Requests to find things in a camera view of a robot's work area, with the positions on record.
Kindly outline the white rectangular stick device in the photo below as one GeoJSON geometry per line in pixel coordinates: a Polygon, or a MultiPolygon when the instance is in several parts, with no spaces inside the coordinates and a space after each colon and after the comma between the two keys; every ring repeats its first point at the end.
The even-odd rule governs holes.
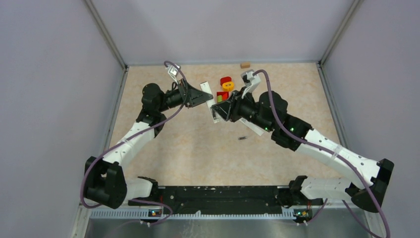
{"type": "Polygon", "coordinates": [[[204,91],[204,92],[206,92],[206,93],[208,93],[208,94],[210,94],[212,96],[211,99],[209,99],[209,100],[206,101],[206,104],[207,104],[208,109],[210,111],[210,114],[211,114],[213,123],[216,124],[216,123],[218,123],[218,122],[221,121],[221,117],[212,109],[212,106],[216,104],[216,101],[215,101],[215,99],[213,97],[213,93],[211,91],[210,85],[206,81],[206,82],[202,82],[200,84],[200,87],[201,87],[201,90],[202,91],[204,91]]]}

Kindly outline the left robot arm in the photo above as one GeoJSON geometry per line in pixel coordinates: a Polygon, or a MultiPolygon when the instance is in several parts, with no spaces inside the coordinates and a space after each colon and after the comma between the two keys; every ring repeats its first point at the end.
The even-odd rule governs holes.
{"type": "Polygon", "coordinates": [[[209,89],[199,90],[185,79],[173,83],[173,88],[163,92],[155,83],[147,84],[143,90],[142,109],[129,131],[116,145],[98,157],[91,156],[85,163],[85,174],[81,185],[81,202],[86,208],[86,199],[98,206],[118,208],[131,195],[140,197],[147,205],[158,201],[159,192],[151,181],[141,179],[137,185],[128,185],[124,169],[138,155],[142,148],[157,137],[164,124],[174,116],[166,117],[163,112],[177,107],[193,108],[213,100],[209,89]]]}

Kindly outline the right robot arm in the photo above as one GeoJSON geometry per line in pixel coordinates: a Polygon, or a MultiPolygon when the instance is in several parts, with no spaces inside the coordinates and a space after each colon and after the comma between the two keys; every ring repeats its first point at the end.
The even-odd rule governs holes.
{"type": "Polygon", "coordinates": [[[279,94],[268,92],[255,101],[251,93],[234,91],[226,101],[211,108],[223,120],[244,119],[267,132],[279,146],[306,154],[333,168],[338,179],[298,176],[291,181],[290,197],[296,204],[309,199],[332,198],[351,201],[359,208],[377,213],[394,169],[388,159],[363,157],[323,136],[306,121],[287,113],[288,103],[279,94]]]}

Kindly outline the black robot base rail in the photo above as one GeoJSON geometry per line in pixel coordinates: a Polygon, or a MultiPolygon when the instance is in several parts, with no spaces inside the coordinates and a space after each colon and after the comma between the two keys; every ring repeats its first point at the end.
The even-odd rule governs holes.
{"type": "Polygon", "coordinates": [[[146,201],[163,203],[173,213],[204,215],[280,214],[293,206],[322,205],[286,186],[159,186],[146,201]]]}

